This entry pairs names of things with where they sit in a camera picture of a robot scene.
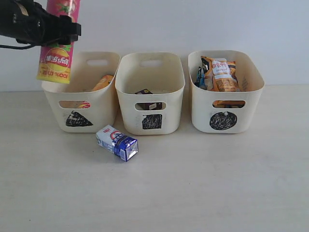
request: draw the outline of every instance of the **basket handle hole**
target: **basket handle hole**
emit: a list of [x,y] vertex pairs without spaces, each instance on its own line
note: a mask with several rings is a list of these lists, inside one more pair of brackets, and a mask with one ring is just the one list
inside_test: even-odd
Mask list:
[[221,108],[221,109],[240,109],[244,107],[245,104],[246,104],[245,101],[232,101],[232,100],[219,101],[217,100],[212,103],[212,106],[214,108]]
[[135,109],[138,111],[164,110],[165,108],[165,102],[149,102],[135,104]]
[[89,59],[87,64],[90,66],[107,66],[109,62],[106,59]]
[[163,61],[159,59],[153,59],[153,60],[145,60],[140,63],[140,66],[143,68],[148,67],[161,67],[163,66]]
[[91,104],[88,101],[59,101],[59,106],[63,109],[89,109]]

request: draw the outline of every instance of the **black square drawing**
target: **black square drawing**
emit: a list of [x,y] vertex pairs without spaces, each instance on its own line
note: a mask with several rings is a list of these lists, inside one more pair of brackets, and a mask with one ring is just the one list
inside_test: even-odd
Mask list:
[[161,129],[162,115],[146,115],[142,123],[143,130]]

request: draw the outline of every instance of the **black circle drawing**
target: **black circle drawing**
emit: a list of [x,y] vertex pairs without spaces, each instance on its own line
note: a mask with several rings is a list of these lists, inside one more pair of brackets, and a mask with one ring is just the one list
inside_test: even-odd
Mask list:
[[224,131],[232,128],[237,123],[237,116],[231,112],[219,112],[211,117],[210,126],[217,131]]

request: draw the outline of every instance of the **black cable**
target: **black cable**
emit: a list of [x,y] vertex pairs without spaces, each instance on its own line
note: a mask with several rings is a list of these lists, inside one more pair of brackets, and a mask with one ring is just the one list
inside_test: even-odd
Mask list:
[[1,45],[0,44],[0,48],[8,48],[8,49],[15,49],[15,50],[26,50],[29,48],[33,48],[35,47],[35,45],[28,45],[28,46],[24,46],[24,47],[19,47],[19,46],[9,46],[9,45]]

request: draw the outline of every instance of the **white wall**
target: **white wall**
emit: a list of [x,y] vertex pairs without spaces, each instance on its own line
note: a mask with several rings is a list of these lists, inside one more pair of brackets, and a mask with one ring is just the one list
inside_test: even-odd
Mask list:
[[[307,0],[82,0],[74,52],[171,51],[186,72],[190,52],[232,49],[247,53],[267,84],[309,84],[308,9]],[[0,91],[40,90],[39,52],[0,50]]]

